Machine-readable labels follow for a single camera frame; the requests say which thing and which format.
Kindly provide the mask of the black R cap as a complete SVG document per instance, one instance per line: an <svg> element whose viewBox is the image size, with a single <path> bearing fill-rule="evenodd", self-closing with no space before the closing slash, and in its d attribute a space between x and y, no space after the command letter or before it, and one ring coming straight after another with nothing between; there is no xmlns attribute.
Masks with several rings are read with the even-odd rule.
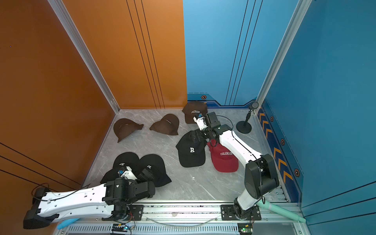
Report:
<svg viewBox="0 0 376 235"><path fill-rule="evenodd" d="M207 142L196 131L186 133L176 145L178 157L183 167L198 167L206 161Z"/></svg>

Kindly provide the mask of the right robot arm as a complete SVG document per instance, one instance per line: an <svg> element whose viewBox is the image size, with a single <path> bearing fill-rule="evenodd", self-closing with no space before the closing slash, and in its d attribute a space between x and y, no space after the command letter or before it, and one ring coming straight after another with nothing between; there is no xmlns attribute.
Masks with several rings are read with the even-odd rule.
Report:
<svg viewBox="0 0 376 235"><path fill-rule="evenodd" d="M280 180L274 159L269 154L261 154L241 140L231 127L222 125L216 113L195 114L194 122L198 129L190 134L197 142L215 140L227 148L244 166L244 192L234 200L234 211L238 219L251 217L251 212L263 197L280 186Z"/></svg>

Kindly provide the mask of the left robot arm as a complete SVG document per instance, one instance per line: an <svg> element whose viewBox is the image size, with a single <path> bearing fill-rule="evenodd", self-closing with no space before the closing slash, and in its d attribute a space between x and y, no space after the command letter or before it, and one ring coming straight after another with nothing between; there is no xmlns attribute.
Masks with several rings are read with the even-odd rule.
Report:
<svg viewBox="0 0 376 235"><path fill-rule="evenodd" d="M155 194L154 178L148 166L138 176L126 171L115 180L87 189L52 192L47 187L38 187L32 194L32 207L26 212L23 228L41 229L76 218L129 220L132 204Z"/></svg>

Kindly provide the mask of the black microphone stand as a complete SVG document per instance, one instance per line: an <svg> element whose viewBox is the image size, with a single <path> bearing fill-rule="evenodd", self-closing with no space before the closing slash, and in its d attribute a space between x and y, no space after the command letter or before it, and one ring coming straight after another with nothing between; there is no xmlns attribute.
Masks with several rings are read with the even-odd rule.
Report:
<svg viewBox="0 0 376 235"><path fill-rule="evenodd" d="M248 106L249 111L247 113L245 121L239 121L236 125L236 128L240 133L248 134L252 131L252 126L248 121L252 115L252 112L255 111L258 107L259 103L257 101L253 100L250 102Z"/></svg>

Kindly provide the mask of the brown Colorado cap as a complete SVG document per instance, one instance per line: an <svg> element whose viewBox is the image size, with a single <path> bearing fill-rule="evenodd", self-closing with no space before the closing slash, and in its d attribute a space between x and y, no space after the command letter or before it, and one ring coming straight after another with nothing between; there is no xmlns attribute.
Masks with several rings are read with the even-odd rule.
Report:
<svg viewBox="0 0 376 235"><path fill-rule="evenodd" d="M208 112L208 107L205 103L200 101L191 101L186 104L182 112L185 115L185 122L187 124L195 124L193 118L196 114L205 115Z"/></svg>

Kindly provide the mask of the brown cap middle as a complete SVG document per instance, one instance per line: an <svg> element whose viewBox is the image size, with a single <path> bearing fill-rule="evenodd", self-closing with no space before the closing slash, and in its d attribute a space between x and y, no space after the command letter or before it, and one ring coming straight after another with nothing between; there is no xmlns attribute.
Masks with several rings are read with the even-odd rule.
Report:
<svg viewBox="0 0 376 235"><path fill-rule="evenodd" d="M177 136L179 124L180 122L176 115L167 114L160 121L153 123L149 130L165 135Z"/></svg>

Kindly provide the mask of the left circuit board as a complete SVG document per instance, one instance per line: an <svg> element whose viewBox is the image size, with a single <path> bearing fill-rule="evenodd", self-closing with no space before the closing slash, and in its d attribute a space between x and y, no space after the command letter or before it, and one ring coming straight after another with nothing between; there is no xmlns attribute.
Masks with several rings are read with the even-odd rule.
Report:
<svg viewBox="0 0 376 235"><path fill-rule="evenodd" d="M132 229L126 224L113 223L111 228L111 234L115 235L131 235Z"/></svg>

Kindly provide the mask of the circuit board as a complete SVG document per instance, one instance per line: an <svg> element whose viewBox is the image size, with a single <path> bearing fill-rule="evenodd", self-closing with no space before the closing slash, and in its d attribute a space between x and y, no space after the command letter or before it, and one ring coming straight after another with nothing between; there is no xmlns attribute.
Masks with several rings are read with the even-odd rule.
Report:
<svg viewBox="0 0 376 235"><path fill-rule="evenodd" d="M131 235L132 229L126 224L113 223L111 228L111 234L115 235Z"/></svg>
<svg viewBox="0 0 376 235"><path fill-rule="evenodd" d="M240 235L252 235L253 226L251 224L238 223L238 231Z"/></svg>

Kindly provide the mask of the brown cap far left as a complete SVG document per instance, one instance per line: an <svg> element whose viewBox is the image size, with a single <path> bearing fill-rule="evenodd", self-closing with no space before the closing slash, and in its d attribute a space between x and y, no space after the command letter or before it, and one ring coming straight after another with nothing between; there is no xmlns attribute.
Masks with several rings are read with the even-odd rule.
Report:
<svg viewBox="0 0 376 235"><path fill-rule="evenodd" d="M133 132L142 130L143 127L143 124L138 124L127 118L117 120L113 126L113 131L118 138L117 143L121 142Z"/></svg>

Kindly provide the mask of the right circuit board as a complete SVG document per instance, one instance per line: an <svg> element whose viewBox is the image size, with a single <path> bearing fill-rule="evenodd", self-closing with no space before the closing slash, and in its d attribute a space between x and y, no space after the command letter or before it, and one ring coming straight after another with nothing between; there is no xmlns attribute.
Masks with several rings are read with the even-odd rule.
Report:
<svg viewBox="0 0 376 235"><path fill-rule="evenodd" d="M253 226L251 224L238 223L238 231L240 235L252 235Z"/></svg>

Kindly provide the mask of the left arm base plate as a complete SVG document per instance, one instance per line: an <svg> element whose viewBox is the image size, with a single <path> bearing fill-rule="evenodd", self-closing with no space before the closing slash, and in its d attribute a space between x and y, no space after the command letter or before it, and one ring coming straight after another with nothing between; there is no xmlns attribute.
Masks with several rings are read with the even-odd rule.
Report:
<svg viewBox="0 0 376 235"><path fill-rule="evenodd" d="M110 214L102 218L102 221L141 221L144 213L144 205L132 204L126 206L113 206Z"/></svg>

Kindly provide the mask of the aluminium front rail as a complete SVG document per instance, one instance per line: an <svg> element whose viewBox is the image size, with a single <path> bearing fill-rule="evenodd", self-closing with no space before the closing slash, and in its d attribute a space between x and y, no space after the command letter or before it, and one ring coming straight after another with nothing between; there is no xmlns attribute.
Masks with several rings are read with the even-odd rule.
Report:
<svg viewBox="0 0 376 235"><path fill-rule="evenodd" d="M239 235L238 223L251 224L253 235L309 235L306 223L300 223L259 207L260 221L230 220L221 218L220 206L224 201L143 201L141 221L102 221L80 219L68 227L55 230L56 235L114 235L113 223L126 224L132 235ZM303 216L296 203L273 203Z"/></svg>

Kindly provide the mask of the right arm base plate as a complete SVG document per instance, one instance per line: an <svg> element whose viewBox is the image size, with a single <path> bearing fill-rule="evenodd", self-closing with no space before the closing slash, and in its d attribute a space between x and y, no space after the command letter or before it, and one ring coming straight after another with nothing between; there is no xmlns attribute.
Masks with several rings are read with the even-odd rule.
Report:
<svg viewBox="0 0 376 235"><path fill-rule="evenodd" d="M224 221L230 220L250 220L260 221L261 213L258 206L253 206L243 210L239 205L224 204L220 206L221 218Z"/></svg>

